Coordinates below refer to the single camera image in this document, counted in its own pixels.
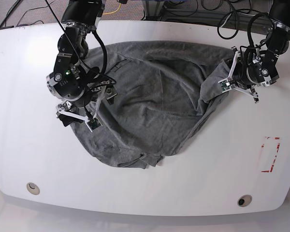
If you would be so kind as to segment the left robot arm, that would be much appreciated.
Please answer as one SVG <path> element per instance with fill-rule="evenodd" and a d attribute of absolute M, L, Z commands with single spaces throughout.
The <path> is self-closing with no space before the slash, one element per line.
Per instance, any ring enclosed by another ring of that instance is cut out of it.
<path fill-rule="evenodd" d="M 269 20 L 270 26 L 265 39 L 255 44 L 252 25 L 260 17 Z M 223 93 L 237 90 L 253 97 L 259 96 L 255 87 L 269 87 L 279 79 L 276 63 L 289 47 L 290 0 L 275 0 L 268 13 L 257 12 L 247 25 L 249 45 L 233 47 L 234 58 L 228 77 L 219 81 Z"/>

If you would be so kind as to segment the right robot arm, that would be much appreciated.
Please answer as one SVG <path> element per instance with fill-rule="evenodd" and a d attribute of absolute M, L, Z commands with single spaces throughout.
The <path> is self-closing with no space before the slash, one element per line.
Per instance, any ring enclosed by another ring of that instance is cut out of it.
<path fill-rule="evenodd" d="M 117 95 L 116 80 L 106 75 L 107 51 L 97 34 L 104 0 L 71 0 L 58 24 L 63 34 L 58 40 L 58 55 L 47 78 L 50 93 L 62 102 L 56 117 L 65 127 L 85 123 L 90 131 L 101 125 L 98 110 L 103 99 L 110 103 Z M 102 67 L 89 67 L 86 36 L 92 33 L 102 49 Z"/>

